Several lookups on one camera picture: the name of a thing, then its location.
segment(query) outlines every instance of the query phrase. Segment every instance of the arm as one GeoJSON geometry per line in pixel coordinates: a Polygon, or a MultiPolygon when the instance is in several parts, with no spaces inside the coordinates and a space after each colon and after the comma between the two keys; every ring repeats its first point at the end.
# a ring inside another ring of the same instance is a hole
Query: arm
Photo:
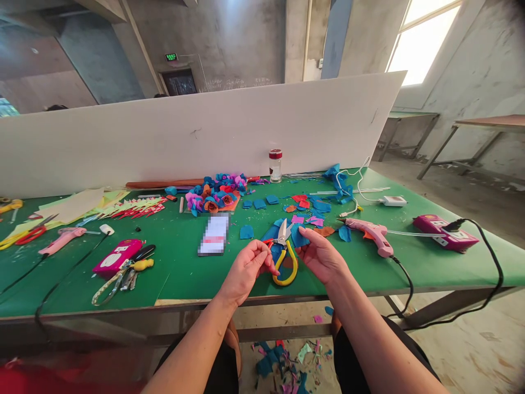
{"type": "Polygon", "coordinates": [[[326,238],[300,228],[310,245],[299,256],[325,285],[372,392],[447,392],[384,322],[326,238]]]}
{"type": "Polygon", "coordinates": [[[240,251],[217,295],[142,391],[202,393],[235,310],[265,271],[279,275],[268,247],[253,240],[240,251]]]}

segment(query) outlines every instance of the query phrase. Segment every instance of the exit sign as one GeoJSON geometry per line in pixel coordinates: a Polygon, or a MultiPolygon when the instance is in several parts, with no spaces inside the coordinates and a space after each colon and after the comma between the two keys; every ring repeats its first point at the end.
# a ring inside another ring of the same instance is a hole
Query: exit sign
{"type": "Polygon", "coordinates": [[[164,57],[166,58],[166,61],[175,61],[175,60],[179,60],[177,58],[177,54],[166,54],[164,55],[164,57]]]}

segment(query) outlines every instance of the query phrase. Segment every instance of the black pants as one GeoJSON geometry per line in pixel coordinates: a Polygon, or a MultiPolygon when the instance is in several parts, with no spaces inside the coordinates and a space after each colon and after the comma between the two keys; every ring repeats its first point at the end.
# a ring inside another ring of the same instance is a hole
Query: black pants
{"type": "MultiPolygon", "coordinates": [[[[419,345],[410,338],[397,324],[386,317],[383,318],[391,330],[398,336],[403,344],[414,354],[414,356],[428,369],[438,380],[438,376],[430,366],[427,356],[419,345]]],[[[173,349],[177,347],[182,338],[175,341],[160,359],[157,369],[165,362],[173,349]]],[[[334,365],[335,373],[342,393],[369,393],[368,383],[359,365],[354,349],[346,336],[345,329],[341,327],[334,341],[334,365]]],[[[237,362],[235,350],[221,344],[212,370],[208,377],[208,383],[204,393],[238,393],[239,381],[237,378],[237,362]]]]}

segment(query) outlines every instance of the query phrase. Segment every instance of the glass jar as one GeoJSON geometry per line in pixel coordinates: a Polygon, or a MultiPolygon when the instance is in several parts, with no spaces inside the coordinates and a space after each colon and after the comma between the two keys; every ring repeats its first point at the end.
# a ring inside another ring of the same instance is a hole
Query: glass jar
{"type": "Polygon", "coordinates": [[[272,149],[270,151],[270,182],[279,183],[283,179],[281,172],[281,159],[283,152],[280,149],[272,149]]]}

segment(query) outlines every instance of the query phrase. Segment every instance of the black cable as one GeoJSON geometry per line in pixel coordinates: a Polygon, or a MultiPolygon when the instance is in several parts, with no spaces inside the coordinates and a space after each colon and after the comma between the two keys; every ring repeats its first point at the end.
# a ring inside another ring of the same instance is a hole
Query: black cable
{"type": "Polygon", "coordinates": [[[51,288],[50,291],[48,291],[48,293],[45,295],[44,299],[42,300],[42,302],[40,303],[40,305],[38,306],[37,310],[35,311],[34,313],[34,322],[36,323],[36,325],[40,328],[40,330],[42,331],[42,333],[45,335],[45,340],[48,344],[52,344],[51,342],[51,339],[49,338],[49,333],[48,331],[45,329],[44,325],[42,324],[42,321],[40,320],[40,314],[42,313],[42,308],[44,307],[44,304],[46,303],[46,301],[49,299],[49,297],[51,296],[51,294],[56,290],[56,288],[59,286],[59,284],[61,282],[64,282],[64,280],[67,278],[67,276],[73,272],[73,270],[78,267],[78,265],[83,262],[84,260],[86,260],[88,258],[88,256],[96,249],[98,248],[98,246],[108,237],[108,235],[110,234],[110,232],[106,233],[104,235],[104,237],[95,245],[95,247],[93,249],[91,249],[88,253],[86,253],[84,255],[83,258],[81,258],[80,260],[78,260],[78,262],[76,262],[70,269],[69,271],[67,271],[67,273],[62,277],[62,279],[55,283],[55,285],[51,288]]]}
{"type": "Polygon", "coordinates": [[[11,283],[9,286],[7,286],[4,290],[2,290],[0,292],[0,296],[5,293],[7,290],[9,290],[10,288],[12,288],[15,284],[17,284],[18,282],[20,282],[22,279],[24,279],[27,275],[29,275],[31,272],[33,272],[33,270],[38,267],[40,265],[40,263],[42,261],[44,261],[46,259],[46,257],[49,256],[48,253],[44,253],[42,255],[42,258],[40,259],[40,261],[38,263],[36,263],[33,267],[30,268],[30,270],[28,272],[26,272],[25,274],[23,274],[22,276],[20,276],[17,280],[15,280],[13,283],[11,283]]]}
{"type": "Polygon", "coordinates": [[[405,307],[403,308],[402,311],[400,311],[399,313],[397,314],[390,314],[388,315],[387,317],[394,317],[394,316],[399,316],[399,317],[402,317],[403,316],[403,313],[406,312],[406,310],[409,308],[409,303],[410,303],[410,300],[412,299],[412,296],[414,295],[414,284],[412,283],[412,279],[410,279],[410,275],[409,273],[406,271],[405,267],[403,267],[403,265],[401,264],[401,262],[397,259],[396,256],[390,256],[390,258],[395,261],[397,263],[397,265],[399,267],[401,267],[401,269],[403,270],[403,272],[405,273],[406,275],[406,278],[409,280],[409,285],[410,285],[410,293],[409,293],[409,298],[408,300],[406,300],[406,304],[405,304],[405,307]]]}
{"type": "Polygon", "coordinates": [[[492,291],[490,292],[488,297],[485,299],[485,302],[483,303],[483,305],[481,305],[481,306],[479,306],[477,308],[469,309],[467,311],[460,312],[457,315],[455,315],[454,317],[452,317],[450,319],[447,319],[447,320],[440,320],[440,321],[436,321],[436,322],[431,322],[431,323],[422,325],[420,327],[415,327],[415,328],[405,328],[405,331],[423,329],[423,328],[427,328],[427,327],[430,327],[430,326],[437,326],[437,325],[440,325],[440,324],[452,323],[459,316],[463,316],[463,315],[466,315],[468,313],[477,312],[479,310],[482,310],[485,306],[487,306],[487,304],[491,301],[492,297],[494,297],[496,295],[496,293],[498,293],[498,291],[503,286],[503,279],[504,279],[504,277],[503,277],[503,269],[501,268],[501,265],[499,264],[498,257],[496,257],[496,253],[494,253],[494,249],[492,249],[491,244],[488,243],[487,237],[485,237],[485,233],[483,232],[483,229],[481,228],[481,226],[479,224],[477,224],[475,221],[473,221],[472,219],[467,219],[467,218],[458,219],[457,221],[452,222],[449,225],[454,225],[454,224],[461,225],[465,221],[469,221],[470,223],[473,223],[477,227],[477,229],[479,230],[479,232],[481,234],[481,238],[483,238],[483,241],[484,241],[485,245],[487,245],[488,251],[491,253],[492,259],[494,260],[494,264],[495,264],[496,268],[498,269],[498,283],[496,284],[496,287],[494,287],[492,289],[492,291]]]}

